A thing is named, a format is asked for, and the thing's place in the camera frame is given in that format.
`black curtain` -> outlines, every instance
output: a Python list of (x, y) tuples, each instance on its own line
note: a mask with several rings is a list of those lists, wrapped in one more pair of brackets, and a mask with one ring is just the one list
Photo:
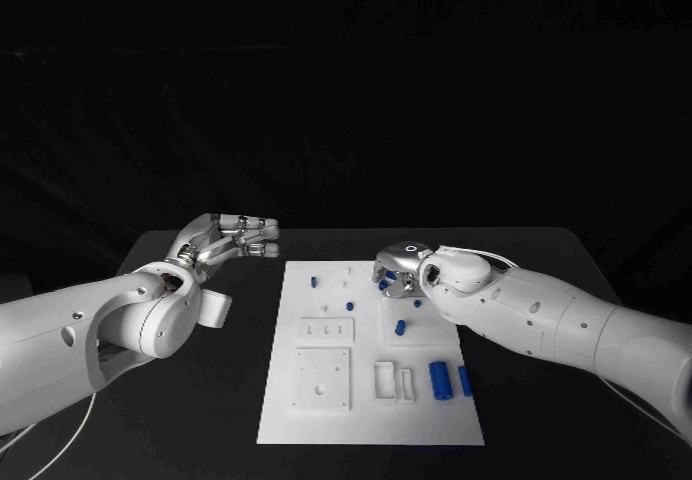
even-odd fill
[(685, 318), (685, 3), (12, 8), (0, 261), (38, 293), (227, 212), (563, 226), (626, 302)]

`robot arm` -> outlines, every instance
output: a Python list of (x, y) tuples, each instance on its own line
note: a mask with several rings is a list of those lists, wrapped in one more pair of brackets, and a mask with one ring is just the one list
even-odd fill
[(221, 263), (276, 257), (277, 221), (202, 215), (162, 262), (101, 282), (0, 305), (0, 436), (171, 356), (195, 324), (221, 328), (231, 298), (201, 289)]
[(501, 271), (463, 249), (433, 252), (416, 242), (380, 253), (374, 281), (394, 298), (420, 289), (447, 320), (514, 352), (625, 387), (692, 442), (692, 325), (613, 305), (548, 275)]

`table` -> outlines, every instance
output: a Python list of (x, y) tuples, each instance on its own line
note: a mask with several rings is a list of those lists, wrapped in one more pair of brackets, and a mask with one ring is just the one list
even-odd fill
[[(163, 258), (176, 233), (142, 236), (119, 274)], [(171, 358), (104, 389), (84, 431), (42, 480), (692, 478), (692, 450), (594, 375), (514, 354), (466, 327), (462, 349), (485, 447), (256, 444), (284, 262), (372, 260), (400, 240), (494, 251), (619, 303), (563, 228), (284, 230), (279, 259), (233, 260), (205, 284), (234, 297), (224, 329), (198, 326)], [(84, 400), (39, 424), (0, 478), (29, 478), (51, 460), (87, 405)]]

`blue cylinder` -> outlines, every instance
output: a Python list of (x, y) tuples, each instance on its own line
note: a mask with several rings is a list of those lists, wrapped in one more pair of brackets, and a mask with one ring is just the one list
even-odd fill
[(466, 367), (459, 367), (459, 378), (462, 379), (462, 388), (465, 389), (465, 397), (473, 396), (472, 394), (472, 382), (469, 382), (469, 372)]
[(404, 330), (406, 329), (407, 329), (407, 321), (400, 320), (397, 322), (397, 330), (394, 331), (394, 333), (401, 337), (404, 335)]
[(430, 379), (433, 381), (436, 400), (450, 400), (455, 398), (450, 373), (447, 372), (447, 364), (444, 362), (433, 362), (430, 364)]

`robotic hand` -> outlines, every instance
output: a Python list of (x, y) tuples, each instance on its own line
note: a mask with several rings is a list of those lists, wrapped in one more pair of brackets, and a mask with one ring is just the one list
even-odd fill
[(0, 436), (171, 356), (197, 323), (222, 327), (231, 298), (201, 285), (230, 258), (277, 257), (274, 238), (276, 220), (205, 214), (165, 261), (0, 305)]
[[(508, 263), (501, 270), (476, 254)], [(571, 365), (636, 393), (692, 443), (692, 325), (605, 302), (498, 255), (400, 242), (374, 282), (393, 298), (427, 296), (442, 316), (522, 355)]]

